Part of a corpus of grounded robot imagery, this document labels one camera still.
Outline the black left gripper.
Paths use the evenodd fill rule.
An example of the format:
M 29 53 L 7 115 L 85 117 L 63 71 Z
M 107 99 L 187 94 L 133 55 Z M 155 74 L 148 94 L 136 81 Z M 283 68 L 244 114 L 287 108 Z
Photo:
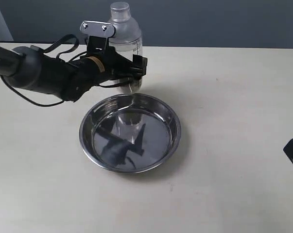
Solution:
M 109 45 L 109 39 L 89 36 L 86 51 L 70 60 L 75 68 L 70 75 L 71 85 L 102 85 L 107 81 L 116 81 L 115 85 L 126 85 L 133 82 L 133 77 L 146 75 L 148 59 L 133 55 L 133 60 L 118 54 Z

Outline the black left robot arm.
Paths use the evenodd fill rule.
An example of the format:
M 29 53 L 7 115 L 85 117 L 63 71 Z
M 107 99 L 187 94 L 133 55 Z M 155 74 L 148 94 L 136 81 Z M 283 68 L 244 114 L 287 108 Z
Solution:
M 47 53 L 70 39 L 75 39 L 71 53 L 79 46 L 73 34 L 67 34 L 46 49 L 37 46 L 20 46 L 13 50 L 0 47 L 0 78 L 14 93 L 26 101 L 38 105 L 18 89 L 54 95 L 65 101 L 76 102 L 94 86 L 105 87 L 104 82 L 118 81 L 111 88 L 122 87 L 140 81 L 147 70 L 147 58 L 133 55 L 132 60 L 121 56 L 109 46 L 107 38 L 90 36 L 86 51 L 64 61 L 59 55 L 52 58 Z

